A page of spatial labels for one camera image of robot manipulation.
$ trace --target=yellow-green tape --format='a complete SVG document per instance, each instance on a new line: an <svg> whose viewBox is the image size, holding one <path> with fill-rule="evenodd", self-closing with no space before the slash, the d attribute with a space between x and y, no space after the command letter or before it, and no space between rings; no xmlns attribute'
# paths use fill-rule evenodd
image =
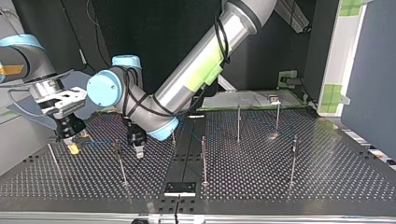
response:
<svg viewBox="0 0 396 224"><path fill-rule="evenodd" d="M341 103L342 85L326 84L320 103L320 113L336 113L337 107Z"/></svg>
<svg viewBox="0 0 396 224"><path fill-rule="evenodd" d="M214 38L206 47L206 52L201 53L200 58L197 58L197 68L192 72L192 75L186 81L185 87L190 91L198 91L204 83L206 85L212 84L216 77L222 71L220 63L223 60L219 43Z"/></svg>
<svg viewBox="0 0 396 224"><path fill-rule="evenodd" d="M350 17L350 16L358 16L361 12L361 6L363 4L363 0L342 0L343 3L341 5L340 16L342 17Z"/></svg>

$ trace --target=perforated metal table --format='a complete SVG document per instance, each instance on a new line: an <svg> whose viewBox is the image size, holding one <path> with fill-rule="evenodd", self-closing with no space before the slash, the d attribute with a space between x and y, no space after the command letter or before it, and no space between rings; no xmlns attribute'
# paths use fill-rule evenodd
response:
<svg viewBox="0 0 396 224"><path fill-rule="evenodd" d="M60 170L45 147L1 176L0 211L396 217L394 171L314 110L282 110L276 138L275 110L243 110L241 117L239 144L236 111L205 112L204 119L182 118L176 147L171 139L149 139L138 160L125 144L120 115L100 114L88 122L94 142L80 154L52 144ZM291 185L295 134L300 153ZM116 137L128 187L112 149ZM196 196L164 197L168 182L194 182Z"/></svg>

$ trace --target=robotic arm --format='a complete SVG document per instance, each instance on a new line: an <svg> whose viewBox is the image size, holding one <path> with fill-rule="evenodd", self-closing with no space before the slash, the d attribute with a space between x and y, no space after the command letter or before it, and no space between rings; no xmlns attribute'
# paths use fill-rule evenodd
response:
<svg viewBox="0 0 396 224"><path fill-rule="evenodd" d="M113 67L90 79L88 95L98 105L114 105L149 135L163 141L177 127L180 109L216 79L224 59L248 35L255 35L264 26L275 4L276 0L228 1L215 25L153 95L130 81L141 73L139 58L134 55L114 57Z"/></svg>
<svg viewBox="0 0 396 224"><path fill-rule="evenodd" d="M146 132L160 141L169 137L178 125L180 109L216 79L228 56L247 36L264 26L275 4L276 0L229 0L215 25L153 95L142 90L142 68L134 55L114 57L111 68L89 80L87 91L78 87L65 90L44 48L32 35L0 40L0 83L21 79L44 116L55 120L58 137L72 153L78 153L74 138L86 134L84 122L74 112L85 105L87 93L97 105L114 105L124 116L128 142L142 157Z"/></svg>
<svg viewBox="0 0 396 224"><path fill-rule="evenodd" d="M84 121L77 118L74 111L85 105L87 92L79 87L64 89L62 75L56 74L44 48L32 35L1 39L0 59L0 83L21 79L43 113L35 116L47 115L55 120L56 134L77 153L73 138L86 132Z"/></svg>

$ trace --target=light blue joint cap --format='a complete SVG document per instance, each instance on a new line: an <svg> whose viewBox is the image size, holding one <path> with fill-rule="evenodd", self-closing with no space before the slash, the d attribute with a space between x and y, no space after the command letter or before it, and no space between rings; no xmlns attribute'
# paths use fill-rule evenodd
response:
<svg viewBox="0 0 396 224"><path fill-rule="evenodd" d="M88 80L87 93L99 106L116 105L122 96L119 77L109 70L102 70Z"/></svg>
<svg viewBox="0 0 396 224"><path fill-rule="evenodd" d="M171 121L169 121L169 123L165 124L163 127L148 134L159 141L163 141L172 134L172 132L176 129L177 125L178 125L178 119L173 118Z"/></svg>
<svg viewBox="0 0 396 224"><path fill-rule="evenodd" d="M12 35L0 39L0 46L30 45L44 49L33 35Z"/></svg>
<svg viewBox="0 0 396 224"><path fill-rule="evenodd" d="M136 55L118 55L112 59L113 65L127 66L127 67L138 67L142 69L140 59Z"/></svg>

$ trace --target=cable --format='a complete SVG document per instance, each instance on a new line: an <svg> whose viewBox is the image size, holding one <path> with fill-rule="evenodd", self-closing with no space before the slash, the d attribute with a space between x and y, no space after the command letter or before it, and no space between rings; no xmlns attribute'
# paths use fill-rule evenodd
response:
<svg viewBox="0 0 396 224"><path fill-rule="evenodd" d="M88 7L89 7L89 5L90 5L90 2L91 2L91 0L87 0L87 5L85 6L85 10L87 11L87 16L88 16L88 18L90 19L90 21L91 21L93 24L95 24L96 26L100 26L97 22L95 22L95 21L92 19L91 14L90 14L90 11L88 10Z"/></svg>
<svg viewBox="0 0 396 224"><path fill-rule="evenodd" d="M13 103L19 110L21 110L23 113L25 113L25 114L27 114L27 115L30 115L30 116L33 116L33 117L36 117L36 118L41 118L41 117L46 117L46 116L47 116L47 115L45 115L45 114L40 114L40 115L33 114L33 113L31 113L31 112L29 112L29 111L23 109L23 108L17 103L17 101L14 99L14 97L12 96L11 93L14 92L14 91L29 91L29 90L14 90L14 89L11 89L11 90L8 90L8 91L7 91L9 99L12 101L12 103Z"/></svg>
<svg viewBox="0 0 396 224"><path fill-rule="evenodd" d="M204 93L205 93L205 88L204 88L204 89L202 90L201 94L198 96L198 98L191 104L191 106L189 107L189 109L186 110L186 111L182 111L182 112L179 112L179 113L176 113L176 114L164 114L164 113L160 113L160 112L157 112L157 111L155 111L155 110L152 110L152 109L146 107L145 105L142 104L142 102L140 102L139 100L137 100L137 99L134 97L134 95L132 94L131 89L129 88L129 81L130 81L130 79L129 79L129 73L127 72L128 69L125 69L125 68L123 68L123 67L121 67L121 66L118 66L118 68L122 69L122 72L123 72L123 75L124 75L124 84L125 84L124 88L125 88L125 90L127 90L127 92L125 93L124 105L123 105L123 107L122 107L122 115L123 115L123 116L125 116L125 114L126 114L126 106L127 106L128 104L126 104L125 102L127 102L128 96L130 96L130 97L134 100L134 102L137 104L137 107L136 107L136 108L138 108L138 107L140 106L140 107L142 107L143 109L145 109L146 111L148 111L148 112L150 112L150 113L152 113L152 114L161 116L161 117L177 117L177 116L180 116L180 115L183 115L183 114L186 114L186 113L190 112L190 110L198 103L198 101L200 100L200 98L201 98L201 97L204 95Z"/></svg>
<svg viewBox="0 0 396 224"><path fill-rule="evenodd" d="M305 87L305 85L304 85L304 82L303 82L303 79L300 78L300 77L299 77L299 79L300 79L301 85L302 85L303 88L304 88L305 93L308 95L309 98L311 98L312 104L314 104L314 106L315 106L316 108L318 108L318 105L317 105L317 103L315 103L314 98L312 98L312 96L309 94L308 90L306 89L306 87Z"/></svg>
<svg viewBox="0 0 396 224"><path fill-rule="evenodd" d="M14 16L15 18L17 18L18 20L20 19L20 17L18 16L18 14L15 11L13 11L13 10L11 10L9 8L6 8L6 7L0 7L0 9L3 12L3 14L5 12L7 12L7 13L11 14L12 16Z"/></svg>
<svg viewBox="0 0 396 224"><path fill-rule="evenodd" d="M60 75L57 75L57 76L55 76L55 77L49 77L49 78L46 78L46 79L41 79L41 80L33 81L33 82L27 82L27 83L21 83L21 84L14 84L14 85L0 85L0 88L20 88L20 87L27 87L27 86L31 86L31 85L34 85L34 84L39 83L39 82L45 82L45 81L53 80L53 79L56 79L56 78L59 78L59 77L68 76L68 75L70 75L70 73L73 72L73 71L74 71L74 70L71 69L71 70L69 70L69 71L67 71L67 72L65 72L65 73L62 73L62 74L60 74Z"/></svg>
<svg viewBox="0 0 396 224"><path fill-rule="evenodd" d="M226 32L225 32L224 26L223 26L223 24L222 24L221 19L219 18L219 16L216 16L216 17L215 17L214 26L215 26L216 38L217 38L218 43L219 43L219 48L220 48L220 51L221 51L221 55L223 56L223 61L220 63L220 66L221 66L221 68L224 68L224 64L229 63L229 62L231 61L231 59L230 59L230 57L229 57L229 48L230 48L230 46L229 46L227 34L226 34ZM220 33L219 33L220 31L221 31L221 33L222 33L222 35L223 35L223 38L224 38L224 46L223 46L222 41L221 41L221 36L220 36ZM129 96L131 96L131 98L132 98L132 99L134 100L134 102L137 104L137 106L135 106L135 107L128 113L128 115L132 115L132 114L134 113L134 110L135 110L136 108L138 108L139 106L142 107L143 109L147 110L148 112L152 113L152 114L155 114L155 115L158 115L158 116L162 116L162 117L176 117L176 116L180 116L180 115L186 114L186 113L190 112L191 109L194 108L194 107L196 106L196 104L200 101L201 97L204 96L205 90L206 90L206 88L207 88L207 86L204 87L204 89L202 90L202 92L200 93L200 95L198 96L198 98L190 105L190 107L189 107L188 110L183 111L183 112L179 112L179 113L176 113L176 114L164 114L164 113L160 113L160 112L154 111L154 110L152 110L152 109L150 109L150 108L147 108L146 106L142 105L142 102L144 101L144 99L143 99L143 100L142 100L142 99L137 100L137 99L133 96L132 91L131 91L130 88L129 88L129 80L130 80L130 79L129 79L129 74L130 74L129 72L131 71L131 74L134 76L135 83L136 83L136 81L137 81L137 73L136 73L136 71L135 71L134 69L131 69L131 70L128 69L128 70L126 70L126 71L125 71L125 69L122 68L122 67L121 67L121 69L122 69L123 74L124 74L125 90L127 90L127 94L128 94ZM124 105L123 105L123 107L122 107L122 115L123 115L123 116L125 116L125 113L126 113L126 106L128 105L128 104L127 104L127 98L128 98L128 97L127 97L127 94L125 94Z"/></svg>
<svg viewBox="0 0 396 224"><path fill-rule="evenodd" d="M99 34L98 34L98 26L95 26L95 35L96 35L96 47L98 48L99 55L102 58L103 62L107 65L107 67L110 67L110 64L108 64L105 60L105 57L103 56L102 51L100 50L99 46Z"/></svg>
<svg viewBox="0 0 396 224"><path fill-rule="evenodd" d="M64 10L64 15L66 16L67 21L69 22L70 27L72 28L72 32L73 32L73 35L74 35L74 37L75 37L75 39L76 39L76 41L77 41L79 50L81 50L82 57L84 57L84 59L85 59L84 67L83 67L82 69L79 69L78 71L83 71L83 70L85 70L85 69L87 68L87 66L89 66L89 67L92 69L92 71L93 71L94 73L96 73L96 70L88 63L88 60L87 60L86 57L85 57L84 50L82 49L81 43L80 43L79 40L78 40L78 36L77 36L76 30L75 30L75 28L74 28L74 26L73 26L72 21L70 20L70 17L69 17L69 14L67 13L66 7L64 6L64 0L61 0L61 5L62 5L62 8L63 8L63 10Z"/></svg>
<svg viewBox="0 0 396 224"><path fill-rule="evenodd" d="M9 26L11 26L12 29L15 31L15 34L21 36L20 33L18 33L17 28L15 28L15 26L12 24L12 22L8 19L8 17L6 16L5 11L3 11L3 9L2 9L1 7L0 7L0 12L1 12L1 14L3 15L3 17L4 17L4 20L5 20L5 21L9 24Z"/></svg>
<svg viewBox="0 0 396 224"><path fill-rule="evenodd" d="M224 68L224 64L231 62L231 59L229 58L229 42L228 42L227 34L225 33L225 30L224 30L224 26L223 26L223 24L222 24L222 22L221 22L221 20L220 20L220 18L218 16L215 16L214 26L215 26L216 38L217 38L218 43L219 43L219 48L220 48L220 51L221 51L221 55L223 56L223 61L220 63L220 66L221 66L221 68ZM222 44L219 30L221 30L221 33L222 33L222 35L224 37L224 42L225 42L224 45L225 45L225 47Z"/></svg>

